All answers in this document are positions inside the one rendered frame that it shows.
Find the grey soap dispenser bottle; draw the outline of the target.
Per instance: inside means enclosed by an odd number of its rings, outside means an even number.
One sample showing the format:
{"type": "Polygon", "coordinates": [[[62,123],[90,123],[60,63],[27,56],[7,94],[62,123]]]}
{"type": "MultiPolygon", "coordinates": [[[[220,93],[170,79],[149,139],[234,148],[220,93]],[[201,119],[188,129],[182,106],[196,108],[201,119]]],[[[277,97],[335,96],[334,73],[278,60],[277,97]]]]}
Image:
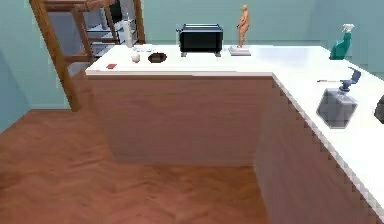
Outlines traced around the grey soap dispenser bottle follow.
{"type": "Polygon", "coordinates": [[[338,88],[326,88],[317,107],[317,115],[331,129],[344,129],[357,108],[357,100],[349,95],[350,86],[356,84],[361,72],[351,68],[350,79],[340,80],[338,88]]]}

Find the orange figure statue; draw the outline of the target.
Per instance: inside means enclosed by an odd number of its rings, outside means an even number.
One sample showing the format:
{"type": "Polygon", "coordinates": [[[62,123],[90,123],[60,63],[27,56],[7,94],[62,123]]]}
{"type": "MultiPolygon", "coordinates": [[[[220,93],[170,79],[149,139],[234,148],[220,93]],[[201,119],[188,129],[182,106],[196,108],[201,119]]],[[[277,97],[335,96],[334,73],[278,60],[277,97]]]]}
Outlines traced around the orange figure statue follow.
{"type": "Polygon", "coordinates": [[[238,44],[237,46],[231,46],[229,48],[229,52],[232,56],[250,56],[251,55],[251,52],[249,51],[249,49],[243,47],[245,35],[248,29],[249,29],[248,6],[242,5],[240,20],[239,20],[239,23],[237,24],[238,44]]]}

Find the white top wooden counter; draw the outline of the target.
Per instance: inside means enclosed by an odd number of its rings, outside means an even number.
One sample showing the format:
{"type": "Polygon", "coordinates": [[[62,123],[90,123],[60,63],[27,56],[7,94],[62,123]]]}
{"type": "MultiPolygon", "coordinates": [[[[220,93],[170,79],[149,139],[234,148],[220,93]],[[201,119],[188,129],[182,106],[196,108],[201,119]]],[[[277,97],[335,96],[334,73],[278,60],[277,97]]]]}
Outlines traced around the white top wooden counter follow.
{"type": "Polygon", "coordinates": [[[354,65],[322,47],[163,52],[162,63],[134,63],[116,46],[86,71],[116,159],[250,165],[270,224],[384,224],[384,124],[374,116],[383,80],[363,72],[349,124],[331,129],[317,107],[354,65]]]}

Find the brown wooden chair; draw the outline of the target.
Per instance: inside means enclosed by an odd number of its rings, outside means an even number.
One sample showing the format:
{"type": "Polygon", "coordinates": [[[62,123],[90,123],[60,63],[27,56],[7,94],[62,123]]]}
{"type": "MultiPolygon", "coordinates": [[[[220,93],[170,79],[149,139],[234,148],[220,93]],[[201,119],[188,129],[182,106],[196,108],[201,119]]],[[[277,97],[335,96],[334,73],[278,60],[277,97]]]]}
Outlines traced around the brown wooden chair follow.
{"type": "Polygon", "coordinates": [[[110,11],[110,6],[115,2],[116,0],[29,0],[29,4],[72,112],[77,112],[81,108],[81,105],[72,79],[68,73],[67,66],[75,62],[91,63],[95,60],[95,57],[92,54],[90,41],[118,43],[117,31],[115,30],[110,11]],[[83,13],[95,9],[103,9],[105,11],[107,24],[112,33],[111,38],[102,39],[88,37],[83,13]],[[54,33],[54,28],[51,25],[48,16],[49,12],[71,13],[84,47],[84,51],[81,54],[64,55],[62,53],[54,33]]]}

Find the black round object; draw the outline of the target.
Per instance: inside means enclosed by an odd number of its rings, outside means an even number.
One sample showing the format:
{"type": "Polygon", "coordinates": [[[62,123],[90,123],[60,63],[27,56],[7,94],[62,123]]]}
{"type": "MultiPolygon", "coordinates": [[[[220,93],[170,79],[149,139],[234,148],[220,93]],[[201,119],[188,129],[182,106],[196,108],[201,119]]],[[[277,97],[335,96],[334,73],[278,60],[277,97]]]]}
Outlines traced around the black round object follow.
{"type": "Polygon", "coordinates": [[[380,98],[375,108],[374,116],[384,124],[384,95],[380,98]]]}

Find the black toaster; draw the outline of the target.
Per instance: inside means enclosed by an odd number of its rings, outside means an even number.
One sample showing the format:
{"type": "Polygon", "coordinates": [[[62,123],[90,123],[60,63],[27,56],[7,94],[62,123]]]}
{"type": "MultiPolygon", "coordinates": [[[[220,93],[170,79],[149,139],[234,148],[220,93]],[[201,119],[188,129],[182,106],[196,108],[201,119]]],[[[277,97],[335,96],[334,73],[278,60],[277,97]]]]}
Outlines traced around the black toaster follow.
{"type": "Polygon", "coordinates": [[[182,57],[188,53],[213,53],[221,56],[223,29],[219,24],[183,24],[176,29],[182,57]]]}

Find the dark brown bowl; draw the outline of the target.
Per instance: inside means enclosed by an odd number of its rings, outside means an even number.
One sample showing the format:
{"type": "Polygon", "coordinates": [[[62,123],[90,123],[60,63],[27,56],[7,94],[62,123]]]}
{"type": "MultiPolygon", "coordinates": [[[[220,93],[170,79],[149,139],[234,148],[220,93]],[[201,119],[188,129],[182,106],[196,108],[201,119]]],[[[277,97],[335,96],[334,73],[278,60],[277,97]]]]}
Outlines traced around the dark brown bowl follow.
{"type": "Polygon", "coordinates": [[[167,59],[167,55],[162,52],[155,52],[148,56],[151,63],[162,63],[167,59]]]}

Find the green spray bottle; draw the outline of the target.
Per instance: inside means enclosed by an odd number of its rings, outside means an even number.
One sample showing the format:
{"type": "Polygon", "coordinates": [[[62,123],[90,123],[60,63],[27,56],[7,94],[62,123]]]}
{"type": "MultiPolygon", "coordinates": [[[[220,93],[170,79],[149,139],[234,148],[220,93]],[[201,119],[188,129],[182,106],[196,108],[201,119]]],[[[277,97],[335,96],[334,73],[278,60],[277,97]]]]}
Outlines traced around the green spray bottle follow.
{"type": "Polygon", "coordinates": [[[343,39],[337,41],[331,48],[329,59],[330,60],[343,60],[351,45],[352,30],[354,24],[343,24],[343,39]]]}

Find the white flat plate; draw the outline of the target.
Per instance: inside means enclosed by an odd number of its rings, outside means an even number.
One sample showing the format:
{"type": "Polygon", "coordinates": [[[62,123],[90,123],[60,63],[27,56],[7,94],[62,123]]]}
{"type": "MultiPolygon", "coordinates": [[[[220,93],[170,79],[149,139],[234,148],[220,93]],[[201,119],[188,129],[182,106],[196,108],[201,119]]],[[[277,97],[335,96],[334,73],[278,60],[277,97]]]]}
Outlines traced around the white flat plate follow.
{"type": "Polygon", "coordinates": [[[136,52],[153,52],[154,51],[153,45],[135,45],[133,47],[133,50],[136,52]]]}

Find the white tall bottle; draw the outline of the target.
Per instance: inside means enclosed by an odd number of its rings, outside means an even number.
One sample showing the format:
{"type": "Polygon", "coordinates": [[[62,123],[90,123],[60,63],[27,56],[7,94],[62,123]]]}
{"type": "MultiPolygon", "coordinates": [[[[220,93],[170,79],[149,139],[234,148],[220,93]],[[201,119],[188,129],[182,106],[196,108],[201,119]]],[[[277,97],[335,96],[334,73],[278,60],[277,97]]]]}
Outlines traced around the white tall bottle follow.
{"type": "Polygon", "coordinates": [[[132,40],[129,14],[126,14],[125,19],[123,20],[122,26],[123,26],[123,30],[124,30],[125,44],[128,48],[132,48],[133,47],[133,40],[132,40]]]}

